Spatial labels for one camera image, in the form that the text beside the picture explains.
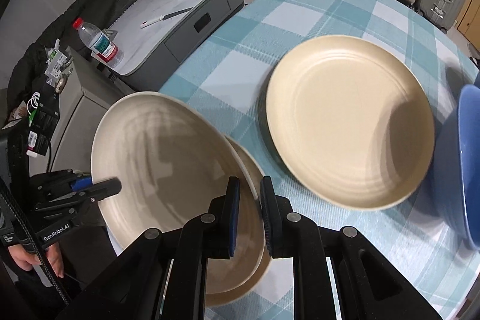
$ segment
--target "checkered tablecloth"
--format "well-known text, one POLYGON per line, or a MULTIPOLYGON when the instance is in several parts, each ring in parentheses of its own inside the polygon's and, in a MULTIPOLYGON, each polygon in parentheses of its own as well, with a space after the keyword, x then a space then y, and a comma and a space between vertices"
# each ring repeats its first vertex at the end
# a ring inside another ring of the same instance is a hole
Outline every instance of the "checkered tablecloth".
MULTIPOLYGON (((465 248, 435 214, 428 180, 391 209, 349 211, 313 195, 275 152, 265 114, 270 73, 290 49, 328 34, 362 37, 404 62, 428 96, 437 131, 454 109, 461 86, 477 74, 445 34, 395 0, 255 0, 205 41, 160 92, 183 100, 244 146, 295 211, 328 228, 357 227, 443 318, 452 317, 479 273, 480 255, 465 248)), ((252 292, 207 309, 206 317, 292 319, 291 264, 273 260, 252 292)))

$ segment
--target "plastic bottle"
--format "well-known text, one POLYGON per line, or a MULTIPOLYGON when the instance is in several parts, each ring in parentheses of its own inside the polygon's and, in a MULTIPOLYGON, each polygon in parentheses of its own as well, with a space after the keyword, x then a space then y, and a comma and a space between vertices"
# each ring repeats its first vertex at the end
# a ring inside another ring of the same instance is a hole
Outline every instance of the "plastic bottle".
POLYGON ((77 29, 85 46, 96 53, 110 68, 114 68, 122 61, 123 52, 95 25, 77 18, 72 26, 77 29))

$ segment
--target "metal screw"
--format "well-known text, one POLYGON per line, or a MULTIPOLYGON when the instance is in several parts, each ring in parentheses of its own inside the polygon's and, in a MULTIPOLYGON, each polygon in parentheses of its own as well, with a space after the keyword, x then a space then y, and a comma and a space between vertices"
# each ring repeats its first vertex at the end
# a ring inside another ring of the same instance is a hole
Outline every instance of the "metal screw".
POLYGON ((343 234, 349 238, 354 238, 357 235, 357 230, 352 226, 346 226, 343 228, 343 234))
POLYGON ((143 235, 145 236, 146 239, 152 240, 158 237, 159 232, 157 228, 150 228, 150 229, 147 229, 143 235))
POLYGON ((286 219, 291 221, 292 223, 298 223, 301 218, 302 216, 300 216, 298 213, 294 211, 286 215, 286 219))
POLYGON ((213 223, 215 221, 215 216, 212 213, 205 213, 200 217, 200 221, 206 224, 213 223))

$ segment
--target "white knife handle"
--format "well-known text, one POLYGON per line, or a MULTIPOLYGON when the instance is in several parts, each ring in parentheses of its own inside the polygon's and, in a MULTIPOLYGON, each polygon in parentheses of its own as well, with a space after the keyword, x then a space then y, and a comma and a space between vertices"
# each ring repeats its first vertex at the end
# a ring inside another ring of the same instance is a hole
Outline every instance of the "white knife handle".
POLYGON ((148 21, 142 22, 140 24, 140 28, 143 29, 146 26, 150 26, 150 25, 153 25, 154 23, 160 22, 163 20, 163 17, 164 16, 158 16, 157 18, 149 19, 148 21))

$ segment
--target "red bottle cap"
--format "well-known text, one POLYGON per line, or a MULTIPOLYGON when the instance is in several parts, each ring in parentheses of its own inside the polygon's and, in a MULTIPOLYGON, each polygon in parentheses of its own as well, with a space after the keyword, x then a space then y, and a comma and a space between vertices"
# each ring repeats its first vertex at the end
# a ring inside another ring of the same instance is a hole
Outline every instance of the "red bottle cap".
POLYGON ((83 24, 83 19, 77 18, 77 19, 75 20, 75 22, 73 23, 72 26, 73 26, 75 29, 78 29, 81 24, 83 24))

